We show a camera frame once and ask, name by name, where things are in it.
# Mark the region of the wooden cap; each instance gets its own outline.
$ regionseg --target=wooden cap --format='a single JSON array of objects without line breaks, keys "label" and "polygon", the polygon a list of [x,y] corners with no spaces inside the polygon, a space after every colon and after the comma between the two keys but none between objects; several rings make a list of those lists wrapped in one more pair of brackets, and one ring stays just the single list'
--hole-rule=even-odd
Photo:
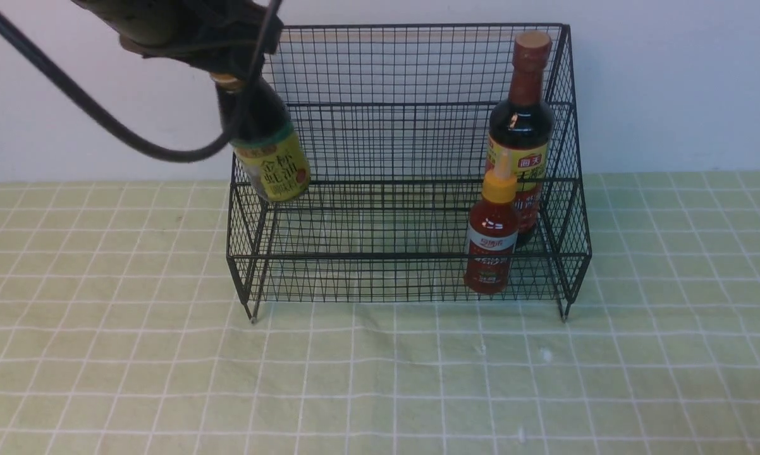
[{"label": "wooden cap", "polygon": [[546,32],[530,30],[515,37],[512,59],[516,70],[540,71],[546,67],[551,54],[551,37]]}]

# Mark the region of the bottle neck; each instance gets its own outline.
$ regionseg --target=bottle neck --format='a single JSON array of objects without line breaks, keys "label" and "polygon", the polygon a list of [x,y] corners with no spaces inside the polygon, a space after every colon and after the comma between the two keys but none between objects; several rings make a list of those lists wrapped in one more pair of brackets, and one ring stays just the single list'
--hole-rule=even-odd
[{"label": "bottle neck", "polygon": [[542,98],[542,71],[515,70],[510,84],[510,103],[534,106]]}]

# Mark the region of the soy sauce bottle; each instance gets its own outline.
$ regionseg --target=soy sauce bottle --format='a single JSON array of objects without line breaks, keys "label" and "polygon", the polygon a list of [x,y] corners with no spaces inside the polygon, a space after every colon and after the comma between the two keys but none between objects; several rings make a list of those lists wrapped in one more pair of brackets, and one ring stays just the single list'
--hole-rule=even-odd
[{"label": "soy sauce bottle", "polygon": [[[212,79],[218,92],[221,123],[226,126],[245,83],[231,75],[212,74]],[[307,191],[310,163],[285,103],[261,77],[231,145],[256,194],[265,201],[288,202]]]},{"label": "soy sauce bottle", "polygon": [[515,37],[514,66],[510,94],[494,107],[489,118],[487,170],[495,166],[504,150],[512,156],[512,172],[518,176],[515,209],[521,213],[518,229],[520,248],[537,230],[542,183],[525,179],[546,176],[548,141],[554,127],[554,113],[542,99],[542,78],[551,52],[551,37],[533,30]]}]

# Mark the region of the black wire basket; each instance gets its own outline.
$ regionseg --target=black wire basket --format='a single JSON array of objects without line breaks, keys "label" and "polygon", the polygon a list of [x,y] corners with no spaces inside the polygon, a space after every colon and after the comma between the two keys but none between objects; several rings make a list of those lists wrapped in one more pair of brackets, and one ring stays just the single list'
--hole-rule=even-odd
[{"label": "black wire basket", "polygon": [[[479,296],[463,284],[467,215],[514,37],[529,29],[555,43],[538,229],[513,253],[509,287]],[[253,322],[262,301],[288,300],[554,300],[568,317],[591,261],[568,25],[288,27],[264,77],[313,181],[292,202],[265,202],[233,159],[227,257]]]}]

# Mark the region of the red squeeze bottle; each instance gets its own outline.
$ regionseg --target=red squeeze bottle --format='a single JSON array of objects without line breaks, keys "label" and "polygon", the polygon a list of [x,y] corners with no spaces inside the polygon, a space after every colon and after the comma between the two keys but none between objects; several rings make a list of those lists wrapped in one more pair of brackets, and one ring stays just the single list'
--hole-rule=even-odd
[{"label": "red squeeze bottle", "polygon": [[[518,239],[521,215],[515,210],[518,178],[512,173],[512,152],[502,150],[495,167],[484,175],[481,201],[470,209],[467,253],[511,254]],[[498,294],[510,277],[509,257],[471,257],[464,285],[479,294]]]}]

